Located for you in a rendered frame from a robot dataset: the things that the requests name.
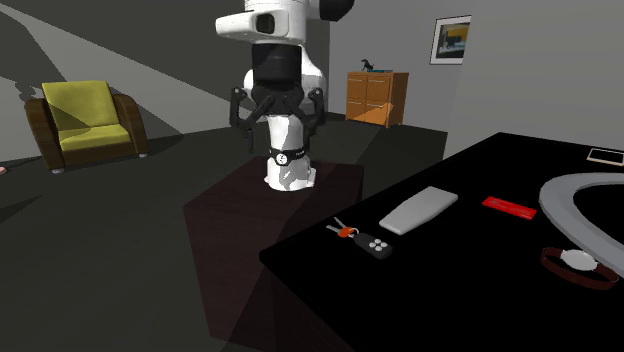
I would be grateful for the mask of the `white flat tablet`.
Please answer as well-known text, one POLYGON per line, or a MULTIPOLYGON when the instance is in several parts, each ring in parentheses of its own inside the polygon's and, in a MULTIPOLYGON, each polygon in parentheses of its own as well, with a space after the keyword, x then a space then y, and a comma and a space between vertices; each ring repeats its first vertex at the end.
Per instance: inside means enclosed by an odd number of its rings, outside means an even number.
POLYGON ((624 152, 591 148, 587 160, 614 166, 624 166, 624 152))

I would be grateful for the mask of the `key bunch with black fob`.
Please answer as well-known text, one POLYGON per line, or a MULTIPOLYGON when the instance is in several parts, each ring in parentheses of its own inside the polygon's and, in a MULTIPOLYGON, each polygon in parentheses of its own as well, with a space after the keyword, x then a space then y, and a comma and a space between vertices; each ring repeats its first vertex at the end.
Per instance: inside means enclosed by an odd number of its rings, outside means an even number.
POLYGON ((390 256, 393 251, 393 247, 381 240, 367 233, 361 232, 355 227, 346 226, 337 217, 334 218, 338 227, 333 225, 326 225, 326 228, 332 232, 335 232, 341 238, 350 238, 354 243, 366 251, 368 254, 376 259, 383 260, 390 256))

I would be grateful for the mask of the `wooden chest of drawers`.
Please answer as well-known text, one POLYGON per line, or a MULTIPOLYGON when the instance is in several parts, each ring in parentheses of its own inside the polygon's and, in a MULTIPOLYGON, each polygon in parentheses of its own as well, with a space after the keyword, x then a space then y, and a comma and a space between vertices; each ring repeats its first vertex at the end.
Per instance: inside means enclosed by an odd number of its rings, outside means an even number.
POLYGON ((375 70, 362 59, 363 69, 347 75, 346 120, 389 128, 402 125, 409 73, 375 70))

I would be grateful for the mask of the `black table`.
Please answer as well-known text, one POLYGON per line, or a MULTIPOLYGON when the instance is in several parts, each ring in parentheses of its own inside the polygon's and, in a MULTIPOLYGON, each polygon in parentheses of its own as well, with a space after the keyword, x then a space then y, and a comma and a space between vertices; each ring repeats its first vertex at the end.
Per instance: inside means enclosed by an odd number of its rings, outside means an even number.
POLYGON ((322 221, 260 254, 312 315, 305 347, 331 352, 624 352, 624 280, 598 291, 540 262, 570 240, 537 212, 523 219, 489 196, 537 210, 550 179, 609 172, 585 145, 497 133, 338 214, 386 241, 379 260, 322 221), (397 235, 379 221, 433 186, 458 195, 435 218, 397 235))

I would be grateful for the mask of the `framed wall picture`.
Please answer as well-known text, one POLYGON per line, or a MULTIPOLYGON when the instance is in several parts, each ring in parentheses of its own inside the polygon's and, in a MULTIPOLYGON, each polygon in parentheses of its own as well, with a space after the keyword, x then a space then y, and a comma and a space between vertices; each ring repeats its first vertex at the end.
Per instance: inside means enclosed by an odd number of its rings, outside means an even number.
POLYGON ((470 23, 470 15, 436 20, 430 54, 431 65, 463 63, 470 23))

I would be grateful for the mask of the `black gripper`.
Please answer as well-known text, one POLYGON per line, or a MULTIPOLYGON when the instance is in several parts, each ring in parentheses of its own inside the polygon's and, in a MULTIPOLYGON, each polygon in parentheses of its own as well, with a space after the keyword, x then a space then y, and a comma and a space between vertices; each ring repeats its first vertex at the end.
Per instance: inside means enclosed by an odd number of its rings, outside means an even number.
POLYGON ((303 143, 309 144, 317 127, 325 124, 324 95, 314 88, 308 97, 314 103, 314 114, 306 115, 300 108, 304 99, 302 89, 302 48, 287 44, 253 44, 252 100, 257 107, 246 118, 239 115, 240 103, 248 97, 240 87, 231 90, 229 123, 240 130, 248 140, 248 150, 253 151, 253 126, 263 115, 295 115, 303 125, 303 143))

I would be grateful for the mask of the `grey flat oblong pad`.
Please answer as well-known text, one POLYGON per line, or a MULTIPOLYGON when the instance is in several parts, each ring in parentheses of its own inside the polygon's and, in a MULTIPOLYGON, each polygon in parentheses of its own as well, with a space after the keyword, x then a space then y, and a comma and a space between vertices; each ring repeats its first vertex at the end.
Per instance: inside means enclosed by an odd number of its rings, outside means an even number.
POLYGON ((433 186, 403 201, 379 221, 379 225, 397 235, 407 232, 435 218, 458 200, 458 195, 433 186))

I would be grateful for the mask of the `dark robot stand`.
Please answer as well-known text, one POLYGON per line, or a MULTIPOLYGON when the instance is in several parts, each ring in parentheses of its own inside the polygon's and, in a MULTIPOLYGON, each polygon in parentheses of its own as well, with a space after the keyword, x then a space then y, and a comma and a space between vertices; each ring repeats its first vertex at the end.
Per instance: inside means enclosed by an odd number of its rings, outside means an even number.
POLYGON ((311 311, 259 259, 261 250, 362 198, 360 165, 316 162, 316 183, 276 191, 255 157, 187 203, 184 216, 211 336, 263 352, 313 352, 311 311))

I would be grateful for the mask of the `red flat rectangular card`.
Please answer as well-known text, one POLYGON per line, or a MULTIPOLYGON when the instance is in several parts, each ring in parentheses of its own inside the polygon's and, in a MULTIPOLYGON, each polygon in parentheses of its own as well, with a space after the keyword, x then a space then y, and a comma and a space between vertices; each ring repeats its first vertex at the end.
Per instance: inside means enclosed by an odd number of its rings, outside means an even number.
POLYGON ((527 220, 531 220, 537 213, 537 211, 533 208, 525 207, 492 196, 487 197, 482 202, 482 205, 527 220))

